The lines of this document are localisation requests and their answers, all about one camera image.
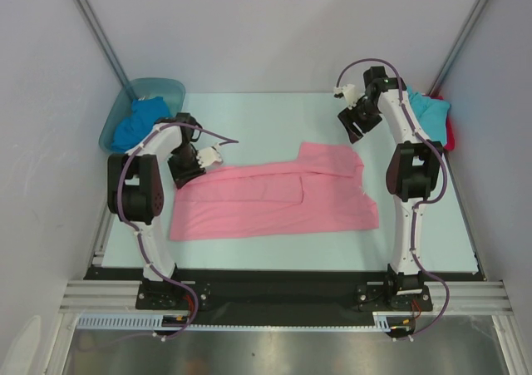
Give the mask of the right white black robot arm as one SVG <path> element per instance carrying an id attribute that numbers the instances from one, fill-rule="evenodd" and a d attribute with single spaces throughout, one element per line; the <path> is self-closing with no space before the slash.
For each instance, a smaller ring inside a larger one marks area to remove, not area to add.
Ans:
<path id="1" fill-rule="evenodd" d="M 447 175 L 442 144 L 431 141 L 423 131 L 411 108 L 406 83 L 398 74 L 387 75 L 391 67 L 379 60 L 364 72 L 362 89 L 337 81 L 333 94 L 346 102 L 337 118 L 351 143 L 361 140 L 381 121 L 388 124 L 396 143 L 385 177 L 395 207 L 395 244 L 383 298 L 390 308 L 403 309 L 423 294 L 422 216 L 427 205 L 441 200 L 440 195 L 431 194 Z"/>

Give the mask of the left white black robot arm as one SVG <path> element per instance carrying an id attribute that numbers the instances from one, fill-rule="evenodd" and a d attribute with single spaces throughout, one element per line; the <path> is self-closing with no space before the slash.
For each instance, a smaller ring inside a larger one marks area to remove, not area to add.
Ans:
<path id="1" fill-rule="evenodd" d="M 162 232 L 165 193 L 160 171 L 170 171 L 177 189 L 204 175 L 194 147 L 201 132 L 202 126 L 189 113 L 161 118 L 138 144 L 107 160 L 108 208 L 131 228 L 145 262 L 143 278 L 159 282 L 154 296 L 166 308 L 182 302 L 184 289 L 172 280 L 176 263 Z"/>

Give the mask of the pink t shirt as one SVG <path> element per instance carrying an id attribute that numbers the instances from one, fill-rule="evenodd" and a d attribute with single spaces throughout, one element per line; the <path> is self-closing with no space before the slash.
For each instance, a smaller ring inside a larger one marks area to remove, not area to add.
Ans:
<path id="1" fill-rule="evenodd" d="M 349 146 L 301 144 L 292 161 L 224 166 L 175 193 L 170 239 L 242 239 L 376 229 L 377 203 Z"/>

